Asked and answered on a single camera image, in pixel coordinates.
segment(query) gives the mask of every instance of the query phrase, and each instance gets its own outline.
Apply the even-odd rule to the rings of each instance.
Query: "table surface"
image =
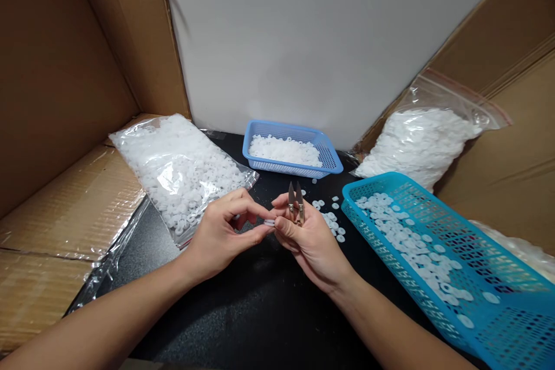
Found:
[[[248,166],[242,154],[242,135],[225,134],[211,140]],[[332,210],[337,215],[337,223],[346,231],[346,241],[340,247],[354,269],[414,321],[439,336],[341,209],[332,209],[331,197],[339,196],[341,204],[343,186],[357,180],[349,174],[353,167],[348,160],[340,158],[343,173],[328,175],[316,184],[310,178],[260,171],[250,193],[256,202],[270,208],[270,202],[287,191],[289,182],[298,180],[306,190],[305,199],[323,199],[322,211]],[[150,204],[120,258],[118,271],[112,280],[104,280],[98,296],[155,270],[178,254]],[[222,369],[380,368],[337,307],[310,282],[273,235],[187,293],[150,330],[131,357]],[[466,357],[484,368],[482,362]]]

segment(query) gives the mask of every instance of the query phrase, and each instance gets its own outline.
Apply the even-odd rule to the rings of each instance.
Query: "blue plastic basket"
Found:
[[[249,154],[250,142],[253,136],[257,134],[262,136],[271,134],[278,139],[287,139],[290,137],[293,140],[300,140],[305,143],[310,142],[320,151],[318,159],[322,162],[323,166],[321,168],[316,168],[315,166],[292,164],[251,156]],[[330,139],[328,139],[328,136],[319,130],[290,124],[251,120],[245,132],[243,156],[249,160],[249,166],[251,168],[262,169],[264,171],[288,173],[290,175],[306,176],[316,179],[323,178],[330,173],[343,172],[343,165]]]
[[[472,302],[460,299],[459,306],[451,306],[428,287],[355,204],[374,193],[388,194],[415,221],[413,232],[432,236],[459,261],[462,269],[449,277],[473,295]],[[446,340],[492,369],[555,368],[555,285],[405,175],[354,182],[343,188],[343,196],[343,212]],[[483,292],[497,294],[501,302],[489,303]],[[465,327],[458,314],[469,317],[474,328]]]

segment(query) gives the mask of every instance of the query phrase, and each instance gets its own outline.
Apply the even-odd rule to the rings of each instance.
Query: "plastic bag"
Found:
[[[432,192],[467,140],[510,124],[493,103],[427,69],[416,77],[352,174],[400,172]]]
[[[110,139],[180,248],[193,237],[210,202],[237,188],[252,188],[259,177],[181,114],[141,121]]]
[[[507,237],[479,221],[470,220],[470,222],[551,283],[555,283],[555,257],[544,253],[541,247],[534,246],[526,240],[517,237]]]

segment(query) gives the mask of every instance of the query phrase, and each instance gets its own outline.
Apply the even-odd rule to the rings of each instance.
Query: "cardboard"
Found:
[[[87,0],[0,0],[0,217],[139,112]]]
[[[191,120],[167,0],[90,0],[142,112]]]
[[[555,51],[495,96],[514,125],[486,132],[458,160],[438,197],[555,256]]]
[[[64,316],[91,263],[0,250],[0,352],[10,352]]]
[[[117,150],[97,146],[0,220],[0,248],[100,260],[144,196]]]
[[[492,97],[554,47],[555,0],[482,0],[429,66]]]
[[[555,0],[482,0],[427,66],[505,110],[514,125],[467,144],[435,187],[464,217],[555,255]],[[357,145],[374,146],[392,103]]]

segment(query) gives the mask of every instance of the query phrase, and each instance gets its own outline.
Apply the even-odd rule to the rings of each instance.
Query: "metal scissors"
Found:
[[[295,201],[299,203],[299,215],[295,214]],[[293,191],[293,182],[289,182],[289,214],[291,216],[291,221],[296,225],[301,227],[305,224],[305,204],[302,200],[302,191],[299,182],[297,181],[297,195],[295,196],[295,191]]]

